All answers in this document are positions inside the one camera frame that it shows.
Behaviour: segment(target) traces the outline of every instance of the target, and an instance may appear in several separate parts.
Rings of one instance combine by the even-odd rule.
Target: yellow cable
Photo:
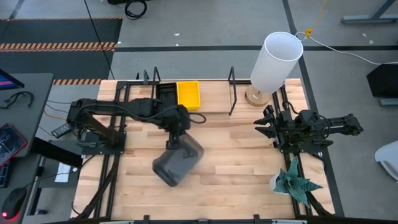
[[[63,119],[63,118],[60,118],[60,117],[57,117],[57,116],[49,115],[47,112],[45,112],[45,110],[44,110],[44,114],[45,114],[46,116],[50,117],[50,118],[61,119],[62,121],[66,121],[66,120]]]
[[[315,22],[312,24],[312,26],[311,26],[310,28],[308,28],[308,29],[305,30],[305,36],[306,36],[306,37],[310,37],[310,36],[311,36],[313,28],[317,25],[318,21],[321,19],[321,15],[322,15],[322,13],[323,13],[323,10],[324,10],[324,8],[325,8],[327,2],[328,2],[328,0],[325,0],[325,1],[323,2],[322,7],[321,7],[321,10],[320,10],[319,13],[318,13],[317,19],[315,19]]]

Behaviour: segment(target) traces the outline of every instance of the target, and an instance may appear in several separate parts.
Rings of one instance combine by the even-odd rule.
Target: black floor mat
[[[113,52],[106,54],[111,62]],[[108,79],[109,75],[102,51],[1,52],[0,68],[8,73],[52,73],[54,79]]]
[[[106,49],[109,62],[121,23],[118,18],[94,19],[101,41],[112,46]],[[6,30],[0,37],[0,68],[8,73],[52,73],[55,80],[108,79],[109,67],[101,47],[90,44],[98,39],[89,19],[16,19],[0,21],[1,29]],[[49,43],[63,43],[63,47],[44,47]]]

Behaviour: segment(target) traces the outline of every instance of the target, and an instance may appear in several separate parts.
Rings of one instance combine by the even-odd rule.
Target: monitor
[[[25,85],[0,68],[0,90],[23,88]]]

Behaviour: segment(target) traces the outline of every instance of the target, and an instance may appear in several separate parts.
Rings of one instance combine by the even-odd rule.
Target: white lampshade
[[[274,32],[267,36],[251,73],[250,80],[258,91],[278,90],[303,55],[303,45],[294,35]]]

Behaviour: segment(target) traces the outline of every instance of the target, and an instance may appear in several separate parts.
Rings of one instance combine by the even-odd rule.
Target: computer mouse
[[[6,220],[14,218],[21,209],[25,198],[25,188],[16,188],[12,190],[2,205],[1,216]]]

